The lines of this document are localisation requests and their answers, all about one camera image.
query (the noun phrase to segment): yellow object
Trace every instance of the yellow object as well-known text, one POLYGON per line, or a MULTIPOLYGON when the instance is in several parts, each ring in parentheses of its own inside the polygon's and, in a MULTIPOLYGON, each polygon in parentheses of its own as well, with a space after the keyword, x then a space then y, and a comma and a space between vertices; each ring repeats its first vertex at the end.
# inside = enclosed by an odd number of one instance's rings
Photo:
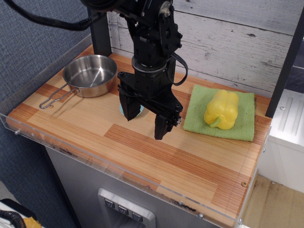
POLYGON ((227 90, 218 90, 207 105, 204 115, 209 127, 227 130, 233 127, 238 117, 238 95, 227 90))
POLYGON ((33 219, 33 217, 30 218, 24 218, 23 219, 25 226, 27 228, 42 228, 39 222, 33 219))

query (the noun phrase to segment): button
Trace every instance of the button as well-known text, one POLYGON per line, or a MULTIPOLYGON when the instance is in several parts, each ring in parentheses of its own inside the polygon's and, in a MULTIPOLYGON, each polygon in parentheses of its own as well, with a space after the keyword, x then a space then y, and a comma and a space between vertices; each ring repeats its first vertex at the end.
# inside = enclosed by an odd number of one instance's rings
POLYGON ((105 199, 105 204, 110 208, 115 208, 114 203, 108 199, 105 199))
POLYGON ((118 210, 120 213, 123 213, 124 215, 128 215, 129 211, 126 208, 123 208, 122 206, 118 205, 118 210))
POLYGON ((140 215, 138 215, 138 214, 135 214, 134 212, 132 212, 132 217, 133 217, 133 219, 135 219, 136 221, 139 221, 139 222, 142 222, 143 220, 143 218, 142 218, 142 216, 140 216, 140 215))

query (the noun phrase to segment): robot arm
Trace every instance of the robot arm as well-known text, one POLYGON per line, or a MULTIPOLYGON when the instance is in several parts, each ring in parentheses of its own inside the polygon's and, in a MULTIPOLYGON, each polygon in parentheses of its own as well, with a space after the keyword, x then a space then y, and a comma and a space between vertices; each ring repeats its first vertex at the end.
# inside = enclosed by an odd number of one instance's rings
POLYGON ((155 139, 161 140, 181 122, 183 107, 173 95, 172 84, 182 34, 174 23, 174 7, 167 0, 81 0, 98 12, 116 11, 127 21, 134 43, 132 66, 135 73, 120 72, 119 97, 125 117, 137 116, 140 106, 156 114, 155 139))

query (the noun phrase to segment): control panel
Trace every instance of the control panel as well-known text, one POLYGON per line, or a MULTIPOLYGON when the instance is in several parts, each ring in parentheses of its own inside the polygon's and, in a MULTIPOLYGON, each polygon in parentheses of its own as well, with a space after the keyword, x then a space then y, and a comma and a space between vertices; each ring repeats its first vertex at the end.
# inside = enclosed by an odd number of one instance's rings
POLYGON ((116 226, 113 223, 129 217, 141 223, 143 225, 142 227, 156 228, 156 217, 150 210, 103 188, 99 189, 98 198, 111 227, 116 226))

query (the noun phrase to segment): wooden floor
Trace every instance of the wooden floor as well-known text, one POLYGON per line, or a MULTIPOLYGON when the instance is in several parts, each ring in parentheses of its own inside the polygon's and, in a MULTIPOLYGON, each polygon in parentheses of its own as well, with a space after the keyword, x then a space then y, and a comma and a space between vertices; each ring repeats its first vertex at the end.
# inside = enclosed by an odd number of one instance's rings
POLYGON ((243 224, 249 228, 304 228, 304 193, 258 175, 243 224))

